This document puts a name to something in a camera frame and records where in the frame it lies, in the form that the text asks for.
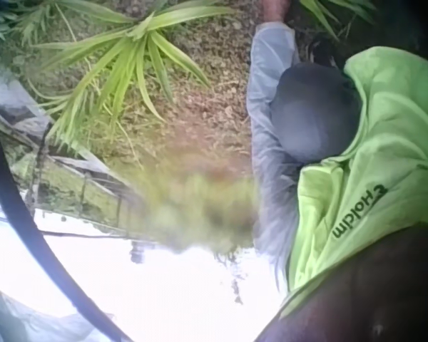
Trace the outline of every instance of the blurred foliage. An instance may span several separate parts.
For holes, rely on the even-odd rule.
[[[340,21],[323,3],[349,9],[354,15],[372,23],[372,17],[369,12],[375,10],[375,6],[371,0],[301,0],[301,4],[315,16],[328,33],[336,40],[338,40],[337,34],[333,30],[329,20],[336,24],[339,24]]]

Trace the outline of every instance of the bright sky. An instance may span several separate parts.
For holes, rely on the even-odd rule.
[[[40,229],[100,235],[91,224],[37,210]],[[130,260],[131,243],[117,239],[47,237],[46,241],[83,290],[135,341],[253,341],[279,306],[267,265],[255,256],[241,265],[244,305],[234,302],[231,275],[212,254],[192,248],[175,255],[146,251]],[[0,222],[0,290],[53,316],[76,312],[20,239]]]

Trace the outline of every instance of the gray cap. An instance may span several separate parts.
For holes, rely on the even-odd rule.
[[[362,101],[342,71],[313,63],[287,69],[270,104],[280,144],[302,164],[339,155],[360,122]]]

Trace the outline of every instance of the dark fabric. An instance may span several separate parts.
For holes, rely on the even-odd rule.
[[[344,152],[357,133],[361,108],[350,78],[313,63],[287,69],[270,104],[280,144],[302,165]]]
[[[379,240],[336,269],[256,342],[428,342],[428,225]]]

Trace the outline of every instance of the person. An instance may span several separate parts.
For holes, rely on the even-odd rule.
[[[303,63],[290,0],[262,3],[253,234],[282,306],[257,341],[428,341],[428,61],[374,47],[343,71]]]

